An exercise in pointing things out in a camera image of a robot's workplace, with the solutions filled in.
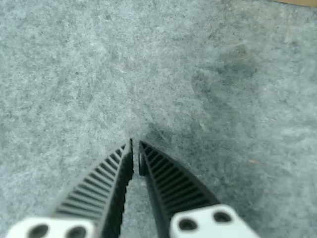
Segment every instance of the white bracket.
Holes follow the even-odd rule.
[[[227,205],[214,205],[176,213],[170,222],[170,238],[260,238]]]

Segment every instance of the gray felt surface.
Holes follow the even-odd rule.
[[[0,236],[132,137],[262,237],[316,237],[316,43],[315,9],[265,0],[0,0]],[[137,169],[131,234],[157,237]]]

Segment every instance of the mounting hole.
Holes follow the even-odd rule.
[[[146,167],[145,167],[145,159],[143,154],[139,154],[139,175],[145,176]]]
[[[216,212],[213,218],[216,222],[231,222],[231,217],[224,212]]]
[[[34,227],[32,230],[30,230],[28,234],[28,238],[42,238],[46,235],[48,230],[49,230],[49,227],[47,225],[40,224]]]
[[[186,218],[179,222],[179,227],[183,231],[192,231],[197,228],[197,224],[193,220]]]
[[[66,238],[85,238],[85,236],[86,236],[85,228],[74,227],[67,233]]]

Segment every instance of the screw hole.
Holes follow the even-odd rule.
[[[197,224],[191,219],[183,219],[179,222],[179,227],[183,231],[192,231],[197,228]]]
[[[224,212],[217,212],[213,215],[216,222],[230,222],[231,217]]]
[[[45,224],[40,224],[34,227],[28,234],[28,238],[42,238],[48,232],[49,227]]]
[[[85,238],[86,230],[83,227],[74,227],[67,233],[67,238]]]

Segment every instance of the gray carpet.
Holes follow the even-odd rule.
[[[0,0],[0,237],[129,137],[262,237],[316,237],[316,42],[315,9],[265,0]],[[131,234],[157,237],[137,168]]]

